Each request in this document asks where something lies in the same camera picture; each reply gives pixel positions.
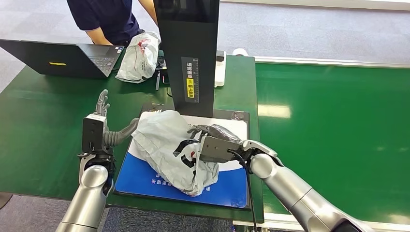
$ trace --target plastic bag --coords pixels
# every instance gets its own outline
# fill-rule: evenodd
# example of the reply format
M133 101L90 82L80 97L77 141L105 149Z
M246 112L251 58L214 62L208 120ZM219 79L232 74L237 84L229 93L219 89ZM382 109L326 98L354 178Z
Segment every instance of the plastic bag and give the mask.
M145 160L161 177L190 196L218 180L219 164L199 160L201 144L191 139L191 127L173 110L142 119L132 134L134 154Z
M153 32L134 36L125 51L124 59L116 78L132 83L141 83L155 72L160 40Z

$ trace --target blue mat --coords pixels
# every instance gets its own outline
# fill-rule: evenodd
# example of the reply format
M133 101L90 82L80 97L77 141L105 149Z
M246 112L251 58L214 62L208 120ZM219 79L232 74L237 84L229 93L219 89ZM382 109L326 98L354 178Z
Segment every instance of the blue mat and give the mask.
M147 162L127 153L115 191L147 197L244 208L247 206L247 183L244 169L220 171L217 183L208 186L197 197L190 197L162 179Z

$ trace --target green workbench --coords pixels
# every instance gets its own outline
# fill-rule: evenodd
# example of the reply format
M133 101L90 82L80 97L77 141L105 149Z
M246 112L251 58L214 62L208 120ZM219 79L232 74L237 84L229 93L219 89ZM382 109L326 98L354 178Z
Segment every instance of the green workbench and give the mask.
M256 64L261 142L348 214L410 224L410 70L336 65ZM264 211L288 214L266 186Z
M227 57L226 82L215 90L215 109L250 113L250 138L259 139L255 62ZM43 76L25 67L0 94L0 192L71 200L78 187L82 119L109 90L108 125L116 131L138 117L145 102L172 103L165 85L155 91L155 78L141 84L113 76L91 80ZM114 149L120 167L129 139ZM258 222L263 222L262 182L251 180ZM165 211L203 217L252 220L249 210L110 194L110 206Z

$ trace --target yellow sticker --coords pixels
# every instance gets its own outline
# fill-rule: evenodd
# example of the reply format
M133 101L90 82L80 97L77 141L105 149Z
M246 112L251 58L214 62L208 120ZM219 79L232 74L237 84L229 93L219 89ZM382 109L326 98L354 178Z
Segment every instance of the yellow sticker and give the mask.
M189 98L195 98L195 93L193 90L193 79L187 78L187 95Z
M67 66L65 63L56 63L56 62L49 62L51 65L61 65L61 66Z

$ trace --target black panel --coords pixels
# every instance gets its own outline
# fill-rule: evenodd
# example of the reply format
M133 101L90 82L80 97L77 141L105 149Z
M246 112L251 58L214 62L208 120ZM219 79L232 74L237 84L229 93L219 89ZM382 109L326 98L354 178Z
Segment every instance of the black panel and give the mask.
M163 20L215 23L219 1L216 0L156 0L157 16Z
M219 0L154 0L175 110L212 117ZM199 60L199 97L186 101L181 58Z
M357 227L355 227L352 223L349 221L344 221L340 223L338 226L336 226L332 232L361 232Z

